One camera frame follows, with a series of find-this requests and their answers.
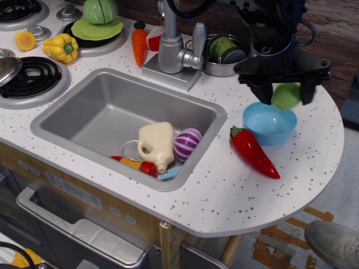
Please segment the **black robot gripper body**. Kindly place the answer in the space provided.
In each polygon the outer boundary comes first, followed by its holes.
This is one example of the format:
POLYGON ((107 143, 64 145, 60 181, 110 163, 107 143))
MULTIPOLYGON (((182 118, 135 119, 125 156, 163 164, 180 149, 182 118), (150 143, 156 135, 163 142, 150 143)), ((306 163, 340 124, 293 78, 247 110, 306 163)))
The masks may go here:
POLYGON ((316 30, 305 20, 243 16, 250 29, 255 56, 238 63, 234 71, 244 84, 251 79, 263 82, 304 83, 312 75, 316 84, 330 80, 330 60, 302 50, 314 41, 316 30))

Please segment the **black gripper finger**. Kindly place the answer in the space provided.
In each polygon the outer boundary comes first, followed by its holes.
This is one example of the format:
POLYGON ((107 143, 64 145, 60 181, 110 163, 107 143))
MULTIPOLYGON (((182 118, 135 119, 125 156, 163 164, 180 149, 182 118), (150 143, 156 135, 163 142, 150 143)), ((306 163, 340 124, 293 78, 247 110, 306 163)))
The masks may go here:
POLYGON ((247 84, 259 101, 266 105, 272 104, 273 86, 270 81, 250 80, 247 84))
POLYGON ((316 81, 304 80, 301 82, 301 101, 303 105, 310 104, 313 101, 315 90, 316 90, 316 81))

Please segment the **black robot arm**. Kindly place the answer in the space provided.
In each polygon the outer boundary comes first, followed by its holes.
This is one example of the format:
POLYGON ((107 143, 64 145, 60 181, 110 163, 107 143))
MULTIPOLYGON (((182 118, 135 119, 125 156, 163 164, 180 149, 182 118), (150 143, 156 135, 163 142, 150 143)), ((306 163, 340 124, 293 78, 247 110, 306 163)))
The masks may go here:
POLYGON ((273 83, 299 82, 304 105, 312 102, 317 85, 330 79, 330 60, 305 52, 296 39, 298 24, 316 35, 312 24, 303 18, 305 1, 226 1, 235 6, 249 27, 251 50, 255 57, 234 67, 241 84, 246 84, 264 104, 271 104, 273 83))

